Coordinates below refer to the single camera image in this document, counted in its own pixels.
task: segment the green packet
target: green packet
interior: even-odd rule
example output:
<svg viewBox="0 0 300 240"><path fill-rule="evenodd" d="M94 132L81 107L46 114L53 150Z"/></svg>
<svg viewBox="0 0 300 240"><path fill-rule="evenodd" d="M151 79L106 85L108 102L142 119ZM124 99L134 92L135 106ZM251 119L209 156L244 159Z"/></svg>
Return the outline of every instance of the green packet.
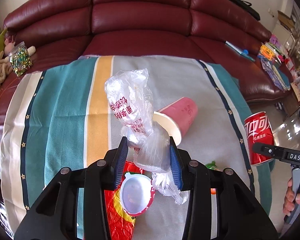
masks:
<svg viewBox="0 0 300 240"><path fill-rule="evenodd" d="M216 170L218 171L218 167L216 166L216 162L212 161L211 163L208 163L205 165L208 169Z"/></svg>

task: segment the pink paper cup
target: pink paper cup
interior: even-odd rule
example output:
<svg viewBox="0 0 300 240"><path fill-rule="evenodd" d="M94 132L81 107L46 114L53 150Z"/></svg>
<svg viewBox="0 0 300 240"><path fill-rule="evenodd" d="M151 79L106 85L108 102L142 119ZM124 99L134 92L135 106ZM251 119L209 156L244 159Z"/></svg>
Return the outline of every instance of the pink paper cup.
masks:
<svg viewBox="0 0 300 240"><path fill-rule="evenodd" d="M198 114L196 103L186 97L171 103L170 105L154 112L153 121L158 122L173 137L176 145L189 130Z"/></svg>

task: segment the black bag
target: black bag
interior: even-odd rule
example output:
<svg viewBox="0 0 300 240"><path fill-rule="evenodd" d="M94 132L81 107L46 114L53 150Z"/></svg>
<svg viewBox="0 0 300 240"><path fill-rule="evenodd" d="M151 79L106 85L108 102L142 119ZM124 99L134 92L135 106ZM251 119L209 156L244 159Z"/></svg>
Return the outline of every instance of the black bag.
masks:
<svg viewBox="0 0 300 240"><path fill-rule="evenodd" d="M260 15L257 13L256 10L254 10L254 9L251 8L252 3L246 2L246 1L242 1L242 0L229 0L229 1L233 2L234 4L238 5L239 7L241 7L245 11L247 11L257 21L260 21Z"/></svg>

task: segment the human hand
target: human hand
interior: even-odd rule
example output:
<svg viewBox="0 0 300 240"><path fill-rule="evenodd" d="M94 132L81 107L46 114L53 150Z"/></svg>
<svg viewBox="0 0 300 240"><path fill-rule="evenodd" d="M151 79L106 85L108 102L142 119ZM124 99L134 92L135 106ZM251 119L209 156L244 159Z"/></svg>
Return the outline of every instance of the human hand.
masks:
<svg viewBox="0 0 300 240"><path fill-rule="evenodd" d="M287 216L291 215L291 211L294 210L294 192L292 191L292 178L288 181L288 189L286 196L284 197L283 213ZM300 193L297 194L296 203L300 205Z"/></svg>

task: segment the red snack wrapper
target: red snack wrapper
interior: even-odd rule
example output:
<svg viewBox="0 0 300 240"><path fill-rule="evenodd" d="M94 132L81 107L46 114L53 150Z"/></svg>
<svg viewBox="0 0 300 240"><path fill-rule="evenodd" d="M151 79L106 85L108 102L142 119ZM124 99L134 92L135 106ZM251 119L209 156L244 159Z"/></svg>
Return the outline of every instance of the red snack wrapper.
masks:
<svg viewBox="0 0 300 240"><path fill-rule="evenodd" d="M144 174L144 170L138 168L134 163L126 161L121 184L126 172ZM108 215L109 231L111 240L131 240L136 221L135 217L128 215L120 204L120 188L116 191L105 190L105 201Z"/></svg>

